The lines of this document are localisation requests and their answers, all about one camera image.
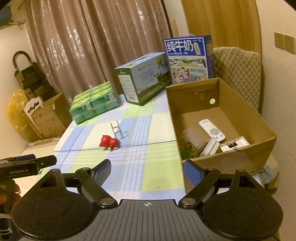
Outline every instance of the white remote control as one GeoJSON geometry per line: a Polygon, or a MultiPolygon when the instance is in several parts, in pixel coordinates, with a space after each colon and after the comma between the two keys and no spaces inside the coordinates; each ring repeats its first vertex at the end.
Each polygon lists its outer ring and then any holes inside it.
{"type": "Polygon", "coordinates": [[[225,140],[225,135],[209,119],[201,120],[199,125],[210,137],[216,138],[218,142],[225,140]]]}

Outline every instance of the green object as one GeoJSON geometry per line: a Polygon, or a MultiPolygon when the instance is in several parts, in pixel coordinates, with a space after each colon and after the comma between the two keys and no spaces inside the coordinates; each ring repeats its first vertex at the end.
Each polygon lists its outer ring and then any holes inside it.
{"type": "Polygon", "coordinates": [[[149,53],[115,68],[126,101],[139,106],[172,83],[166,54],[149,53]]]}
{"type": "Polygon", "coordinates": [[[182,160],[190,159],[190,158],[192,158],[192,153],[188,150],[182,151],[181,157],[182,157],[182,160]]]}
{"type": "Polygon", "coordinates": [[[76,95],[69,112],[79,124],[117,107],[119,104],[112,86],[106,82],[76,95]]]}

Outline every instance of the curtain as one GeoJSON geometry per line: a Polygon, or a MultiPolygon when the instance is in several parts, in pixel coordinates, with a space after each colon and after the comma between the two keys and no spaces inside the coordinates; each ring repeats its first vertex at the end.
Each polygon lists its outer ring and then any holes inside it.
{"type": "Polygon", "coordinates": [[[26,0],[25,13],[36,59],[69,101],[106,81],[122,93],[113,69],[171,36],[162,0],[26,0]]]}

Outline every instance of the plastic bag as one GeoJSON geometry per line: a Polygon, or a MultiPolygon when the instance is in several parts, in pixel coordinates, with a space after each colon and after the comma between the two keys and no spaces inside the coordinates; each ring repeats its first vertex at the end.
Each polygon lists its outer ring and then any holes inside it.
{"type": "Polygon", "coordinates": [[[7,115],[13,128],[19,135],[30,142],[38,140],[36,133],[24,117],[23,109],[29,98],[22,89],[16,90],[7,104],[7,115]]]}
{"type": "Polygon", "coordinates": [[[7,105],[7,114],[10,123],[13,125],[14,129],[19,131],[24,131],[27,127],[28,122],[23,116],[23,109],[28,103],[29,99],[24,90],[18,89],[10,98],[7,105]]]}

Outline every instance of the table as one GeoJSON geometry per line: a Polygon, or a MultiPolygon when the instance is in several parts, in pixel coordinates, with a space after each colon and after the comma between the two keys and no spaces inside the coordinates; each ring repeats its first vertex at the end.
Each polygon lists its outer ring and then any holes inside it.
{"type": "Polygon", "coordinates": [[[121,199],[175,199],[185,195],[181,159],[171,122],[166,92],[144,106],[127,103],[79,125],[72,122],[57,144],[54,155],[62,173],[95,167],[104,159],[112,171],[103,188],[118,202],[121,199]],[[123,138],[115,151],[99,147],[102,135],[114,136],[118,120],[123,138]]]}

